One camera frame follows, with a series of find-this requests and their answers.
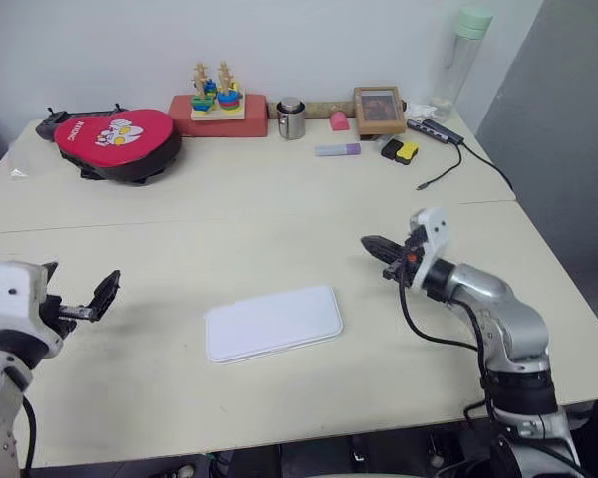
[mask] cartoon print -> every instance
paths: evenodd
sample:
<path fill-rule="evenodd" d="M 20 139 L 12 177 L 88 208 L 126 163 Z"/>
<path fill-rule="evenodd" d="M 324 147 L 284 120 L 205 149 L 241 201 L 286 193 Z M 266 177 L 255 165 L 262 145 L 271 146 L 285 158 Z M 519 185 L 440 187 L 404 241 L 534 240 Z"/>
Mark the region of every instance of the cartoon print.
<path fill-rule="evenodd" d="M 97 146 L 121 146 L 129 144 L 140 138 L 144 130 L 133 124 L 127 119 L 114 119 L 109 124 L 109 129 L 105 129 L 98 134 L 96 139 Z"/>

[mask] gray wall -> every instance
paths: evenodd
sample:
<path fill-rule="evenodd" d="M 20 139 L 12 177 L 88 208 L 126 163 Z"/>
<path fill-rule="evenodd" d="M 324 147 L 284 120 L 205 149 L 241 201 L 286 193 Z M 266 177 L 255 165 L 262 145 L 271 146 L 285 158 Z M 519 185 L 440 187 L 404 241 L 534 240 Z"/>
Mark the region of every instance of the gray wall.
<path fill-rule="evenodd" d="M 545 0 L 478 138 L 598 314 L 598 0 Z"/>

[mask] pink eraser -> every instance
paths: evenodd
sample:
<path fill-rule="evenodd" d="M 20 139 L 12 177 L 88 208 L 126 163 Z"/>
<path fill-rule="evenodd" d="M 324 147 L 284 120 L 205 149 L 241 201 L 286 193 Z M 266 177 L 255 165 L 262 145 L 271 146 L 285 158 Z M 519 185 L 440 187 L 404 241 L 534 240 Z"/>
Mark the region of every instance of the pink eraser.
<path fill-rule="evenodd" d="M 343 112 L 334 112 L 330 115 L 330 127 L 332 131 L 345 131 L 350 129 L 346 114 Z"/>

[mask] black eraser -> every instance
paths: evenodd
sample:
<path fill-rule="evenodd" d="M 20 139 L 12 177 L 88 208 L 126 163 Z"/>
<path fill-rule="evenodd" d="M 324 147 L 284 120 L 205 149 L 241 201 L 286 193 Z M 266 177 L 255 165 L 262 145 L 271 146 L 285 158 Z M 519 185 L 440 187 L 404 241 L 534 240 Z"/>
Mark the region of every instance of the black eraser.
<path fill-rule="evenodd" d="M 397 158 L 397 151 L 403 147 L 403 143 L 396 139 L 391 139 L 388 144 L 381 149 L 381 156 L 394 161 Z"/>

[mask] white wall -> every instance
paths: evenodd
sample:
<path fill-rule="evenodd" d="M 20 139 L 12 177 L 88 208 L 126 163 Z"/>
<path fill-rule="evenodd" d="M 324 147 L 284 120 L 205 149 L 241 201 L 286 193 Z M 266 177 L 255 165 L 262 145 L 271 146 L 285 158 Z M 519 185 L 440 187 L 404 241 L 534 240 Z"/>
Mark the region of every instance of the white wall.
<path fill-rule="evenodd" d="M 359 85 L 429 92 L 458 8 L 469 0 L 0 1 L 0 136 L 45 107 L 167 110 L 197 61 L 228 61 L 270 100 L 349 98 Z M 541 0 L 490 0 L 494 22 L 459 109 L 473 130 Z"/>

